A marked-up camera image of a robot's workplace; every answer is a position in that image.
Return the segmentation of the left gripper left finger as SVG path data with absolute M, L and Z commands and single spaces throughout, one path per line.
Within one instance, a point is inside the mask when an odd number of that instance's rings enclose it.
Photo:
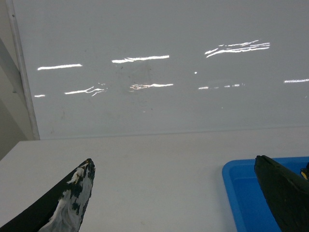
M 86 159 L 22 213 L 2 232 L 78 232 L 92 194 L 95 165 Z

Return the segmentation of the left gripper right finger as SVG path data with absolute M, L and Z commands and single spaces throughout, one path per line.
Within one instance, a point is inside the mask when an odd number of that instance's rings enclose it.
M 280 230 L 307 232 L 309 181 L 265 155 L 255 158 L 254 172 Z

